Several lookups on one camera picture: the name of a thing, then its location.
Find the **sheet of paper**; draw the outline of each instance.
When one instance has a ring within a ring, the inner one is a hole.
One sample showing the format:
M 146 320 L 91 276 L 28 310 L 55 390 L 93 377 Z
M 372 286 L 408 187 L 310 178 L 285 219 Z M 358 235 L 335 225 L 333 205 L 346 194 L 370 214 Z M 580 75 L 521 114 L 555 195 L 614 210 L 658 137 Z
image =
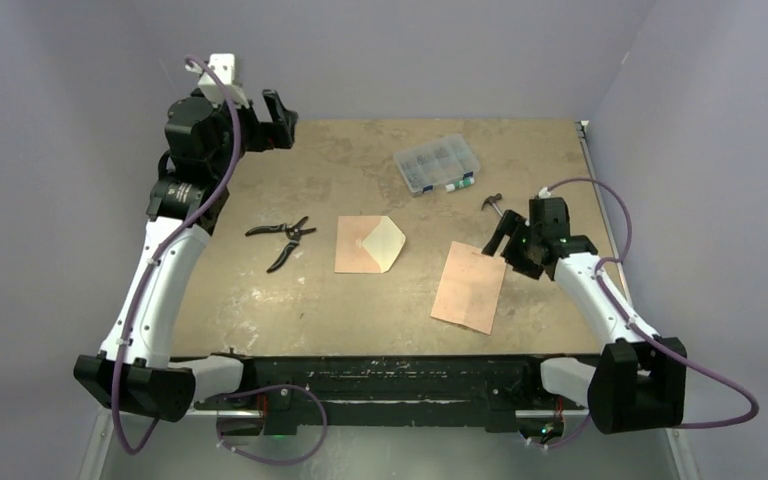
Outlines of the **sheet of paper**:
M 431 316 L 490 335 L 504 279 L 504 258 L 452 242 Z
M 405 235 L 387 216 L 337 218 L 336 273 L 384 273 L 405 244 Z

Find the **gray wall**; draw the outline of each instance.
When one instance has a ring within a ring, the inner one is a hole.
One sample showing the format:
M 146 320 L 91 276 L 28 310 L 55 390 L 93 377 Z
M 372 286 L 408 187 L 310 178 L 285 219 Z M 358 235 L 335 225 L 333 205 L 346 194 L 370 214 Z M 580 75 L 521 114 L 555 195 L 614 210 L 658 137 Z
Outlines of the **gray wall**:
M 654 0 L 135 3 L 179 93 L 185 54 L 232 51 L 304 118 L 590 118 Z
M 691 432 L 704 477 L 768 478 L 768 2 L 660 0 L 590 126 L 634 217 L 636 306 L 761 401 L 752 423 Z M 745 411 L 692 380 L 687 420 Z
M 132 5 L 0 1 L 0 479 L 77 475 L 173 95 Z

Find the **gray floor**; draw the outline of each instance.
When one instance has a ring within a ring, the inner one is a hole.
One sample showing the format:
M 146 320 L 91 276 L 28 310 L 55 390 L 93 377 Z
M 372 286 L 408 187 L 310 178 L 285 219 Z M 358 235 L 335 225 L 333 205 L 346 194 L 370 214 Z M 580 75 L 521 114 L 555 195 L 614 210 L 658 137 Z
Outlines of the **gray floor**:
M 146 420 L 128 416 L 131 438 Z M 319 427 L 295 437 L 254 438 L 249 451 L 275 458 L 304 453 Z M 331 428 L 322 449 L 292 467 L 270 467 L 216 448 L 214 420 L 162 423 L 136 457 L 110 445 L 104 479 L 677 479 L 663 430 L 604 436 L 592 425 L 573 443 L 543 452 L 517 434 L 480 428 Z

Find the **work surface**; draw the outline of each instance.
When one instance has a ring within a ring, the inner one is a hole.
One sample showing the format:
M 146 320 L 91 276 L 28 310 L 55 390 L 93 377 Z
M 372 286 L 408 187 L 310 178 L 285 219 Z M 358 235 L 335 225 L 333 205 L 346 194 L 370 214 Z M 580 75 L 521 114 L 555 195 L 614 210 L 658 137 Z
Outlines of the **work surface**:
M 476 184 L 412 197 L 393 152 L 461 133 L 481 162 Z M 243 157 L 231 197 L 190 279 L 173 354 L 253 355 L 583 353 L 599 350 L 572 300 L 548 278 L 508 268 L 491 335 L 430 317 L 452 241 L 484 246 L 503 209 L 528 214 L 528 198 L 558 180 L 589 176 L 570 120 L 328 120 L 301 122 L 292 150 Z M 573 234 L 611 252 L 591 185 L 556 191 Z M 266 269 L 283 234 L 252 227 L 296 222 L 301 240 L 277 272 Z M 407 236 L 384 274 L 335 274 L 337 217 L 389 215 Z M 609 272 L 616 281 L 616 272 Z

